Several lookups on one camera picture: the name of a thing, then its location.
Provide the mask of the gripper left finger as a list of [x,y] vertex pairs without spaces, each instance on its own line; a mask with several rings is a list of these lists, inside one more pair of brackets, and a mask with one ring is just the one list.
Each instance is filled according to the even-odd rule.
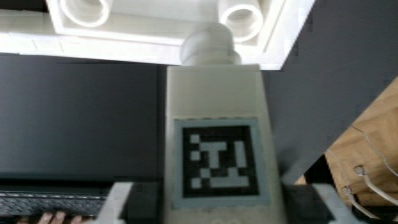
[[156,182],[115,182],[97,224],[158,224],[158,199]]

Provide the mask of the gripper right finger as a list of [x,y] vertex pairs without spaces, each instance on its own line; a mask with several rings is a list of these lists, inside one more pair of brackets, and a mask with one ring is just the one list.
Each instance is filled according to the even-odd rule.
[[362,224],[328,184],[284,185],[287,224]]

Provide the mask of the person hand at keyboard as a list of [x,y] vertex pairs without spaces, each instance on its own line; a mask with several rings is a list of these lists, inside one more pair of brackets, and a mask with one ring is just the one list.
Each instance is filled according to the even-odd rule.
[[87,224],[90,222],[88,218],[81,216],[67,217],[62,211],[55,213],[46,212],[37,218],[24,216],[17,219],[16,224]]

